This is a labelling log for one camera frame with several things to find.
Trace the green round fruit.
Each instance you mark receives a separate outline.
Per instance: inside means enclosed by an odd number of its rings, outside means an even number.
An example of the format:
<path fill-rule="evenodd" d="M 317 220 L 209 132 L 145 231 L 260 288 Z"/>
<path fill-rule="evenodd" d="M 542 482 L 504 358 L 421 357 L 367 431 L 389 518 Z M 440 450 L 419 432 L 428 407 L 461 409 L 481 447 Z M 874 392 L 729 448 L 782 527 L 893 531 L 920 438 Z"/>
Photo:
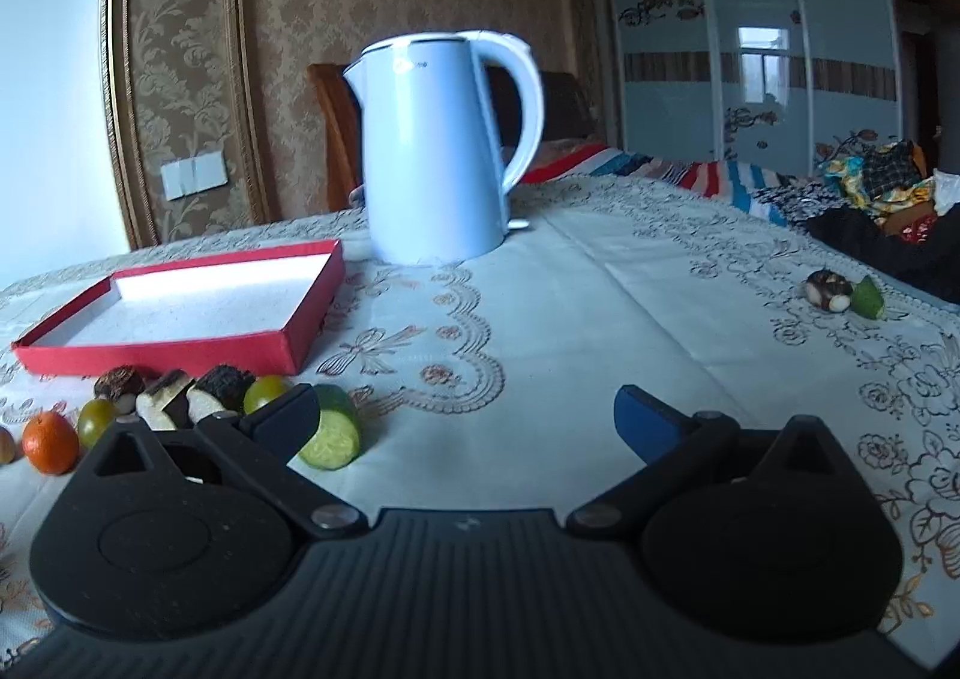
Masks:
<path fill-rule="evenodd" d="M 76 424 L 80 445 L 85 450 L 93 448 L 116 417 L 116 406 L 110 403 L 109 399 L 95 397 L 88 401 L 78 414 L 78 424 Z"/>
<path fill-rule="evenodd" d="M 257 376 L 245 392 L 242 410 L 245 414 L 254 414 L 263 406 L 288 393 L 290 388 L 290 381 L 286 380 L 285 376 Z"/>

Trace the orange tangerine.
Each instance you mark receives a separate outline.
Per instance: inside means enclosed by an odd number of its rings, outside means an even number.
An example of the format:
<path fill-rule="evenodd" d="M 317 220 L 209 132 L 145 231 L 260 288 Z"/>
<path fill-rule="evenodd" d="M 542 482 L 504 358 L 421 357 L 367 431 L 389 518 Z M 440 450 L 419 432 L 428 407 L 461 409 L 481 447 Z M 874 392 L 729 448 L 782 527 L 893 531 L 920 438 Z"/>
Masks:
<path fill-rule="evenodd" d="M 80 442 L 73 425 L 57 411 L 35 415 L 21 435 L 21 448 L 29 463 L 41 474 L 65 474 L 80 456 Z"/>

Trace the cut green cucumber piece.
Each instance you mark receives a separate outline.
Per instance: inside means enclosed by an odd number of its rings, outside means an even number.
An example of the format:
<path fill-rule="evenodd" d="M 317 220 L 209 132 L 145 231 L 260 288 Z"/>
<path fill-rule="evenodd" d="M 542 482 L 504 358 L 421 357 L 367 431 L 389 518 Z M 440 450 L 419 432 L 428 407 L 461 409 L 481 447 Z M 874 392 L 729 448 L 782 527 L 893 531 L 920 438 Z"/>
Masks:
<path fill-rule="evenodd" d="M 299 459 L 311 468 L 324 471 L 345 468 L 361 453 L 355 403 L 340 386 L 316 385 L 314 393 L 319 401 L 317 429 L 299 450 Z"/>

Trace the red shallow cardboard box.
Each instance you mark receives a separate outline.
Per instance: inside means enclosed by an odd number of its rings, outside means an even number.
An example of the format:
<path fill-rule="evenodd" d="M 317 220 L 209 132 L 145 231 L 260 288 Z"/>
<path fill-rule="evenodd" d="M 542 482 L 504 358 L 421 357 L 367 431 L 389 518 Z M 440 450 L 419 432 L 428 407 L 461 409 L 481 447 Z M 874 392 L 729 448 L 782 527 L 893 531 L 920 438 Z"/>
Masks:
<path fill-rule="evenodd" d="M 122 269 L 37 321 L 11 350 L 34 375 L 135 365 L 199 376 L 218 364 L 295 375 L 343 277 L 337 240 Z"/>

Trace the white embroidered tablecloth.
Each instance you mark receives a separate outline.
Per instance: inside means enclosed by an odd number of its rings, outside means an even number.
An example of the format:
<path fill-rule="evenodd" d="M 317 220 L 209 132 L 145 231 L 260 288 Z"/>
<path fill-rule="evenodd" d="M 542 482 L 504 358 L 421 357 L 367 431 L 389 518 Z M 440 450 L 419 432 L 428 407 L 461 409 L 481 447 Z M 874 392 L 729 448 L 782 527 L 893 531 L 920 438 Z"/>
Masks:
<path fill-rule="evenodd" d="M 57 629 L 29 546 L 64 481 L 2 474 L 8 677 L 919 677 L 958 671 L 958 315 L 880 282 L 879 319 L 812 307 L 817 269 L 866 268 L 719 202 L 638 178 L 527 186 L 527 227 L 455 266 L 397 268 L 356 211 L 192 238 L 128 266 L 342 243 L 347 275 L 302 380 L 352 395 L 364 448 L 296 481 L 368 515 L 281 596 L 213 638 Z M 830 427 L 903 551 L 877 626 L 754 647 L 688 624 L 625 554 L 560 533 L 640 469 L 613 425 L 626 383 L 747 429 Z"/>

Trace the colourful clothes pile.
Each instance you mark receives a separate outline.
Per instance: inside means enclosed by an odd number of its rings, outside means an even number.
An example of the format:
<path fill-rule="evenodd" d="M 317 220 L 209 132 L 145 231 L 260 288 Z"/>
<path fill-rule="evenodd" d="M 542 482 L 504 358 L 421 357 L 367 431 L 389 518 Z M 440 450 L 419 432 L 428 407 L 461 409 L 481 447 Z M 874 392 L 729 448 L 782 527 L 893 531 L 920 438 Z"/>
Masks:
<path fill-rule="evenodd" d="M 854 133 L 835 146 L 819 142 L 818 173 L 884 234 L 923 243 L 942 217 L 957 211 L 958 177 L 929 170 L 916 142 L 874 144 L 871 136 Z"/>

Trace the white electric kettle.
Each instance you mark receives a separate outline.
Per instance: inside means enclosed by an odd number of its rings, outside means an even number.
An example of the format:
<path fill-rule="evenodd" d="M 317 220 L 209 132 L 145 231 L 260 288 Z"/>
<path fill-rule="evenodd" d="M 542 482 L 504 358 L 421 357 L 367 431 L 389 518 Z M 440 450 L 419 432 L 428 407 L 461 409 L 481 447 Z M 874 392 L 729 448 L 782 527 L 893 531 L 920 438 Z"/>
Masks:
<path fill-rule="evenodd" d="M 505 69 L 521 100 L 509 160 L 489 64 Z M 361 186 L 377 258 L 459 263 L 500 247 L 508 195 L 544 134 L 544 86 L 529 45 L 493 30 L 400 35 L 366 46 L 343 77 L 361 110 Z"/>

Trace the sliding door wardrobe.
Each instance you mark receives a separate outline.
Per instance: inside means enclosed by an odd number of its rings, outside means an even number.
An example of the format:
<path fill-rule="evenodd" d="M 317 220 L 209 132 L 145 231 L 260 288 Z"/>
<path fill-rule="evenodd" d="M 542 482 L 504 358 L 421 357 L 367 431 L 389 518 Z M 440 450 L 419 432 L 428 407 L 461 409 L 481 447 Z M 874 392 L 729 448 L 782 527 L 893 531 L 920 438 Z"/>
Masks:
<path fill-rule="evenodd" d="M 608 0 L 626 149 L 805 175 L 903 133 L 893 0 Z"/>

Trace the white wall switch panel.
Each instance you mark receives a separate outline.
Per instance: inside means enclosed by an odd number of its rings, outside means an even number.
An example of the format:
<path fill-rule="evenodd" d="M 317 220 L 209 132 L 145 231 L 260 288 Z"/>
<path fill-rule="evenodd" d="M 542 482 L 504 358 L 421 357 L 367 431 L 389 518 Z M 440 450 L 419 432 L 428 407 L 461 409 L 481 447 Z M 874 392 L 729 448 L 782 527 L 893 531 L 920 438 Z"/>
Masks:
<path fill-rule="evenodd" d="M 161 167 L 163 195 L 167 201 L 194 196 L 228 185 L 223 152 L 213 151 L 172 160 Z"/>

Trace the gold wall panel frame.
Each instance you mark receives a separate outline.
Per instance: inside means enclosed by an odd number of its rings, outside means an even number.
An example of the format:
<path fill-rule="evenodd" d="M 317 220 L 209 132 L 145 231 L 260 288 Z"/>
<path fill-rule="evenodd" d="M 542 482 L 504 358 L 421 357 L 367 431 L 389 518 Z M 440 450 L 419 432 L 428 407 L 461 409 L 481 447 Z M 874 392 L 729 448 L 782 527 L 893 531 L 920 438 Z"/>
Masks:
<path fill-rule="evenodd" d="M 280 204 L 249 0 L 101 0 L 107 142 L 132 248 L 267 224 Z M 223 152 L 228 185 L 167 201 L 161 167 Z"/>

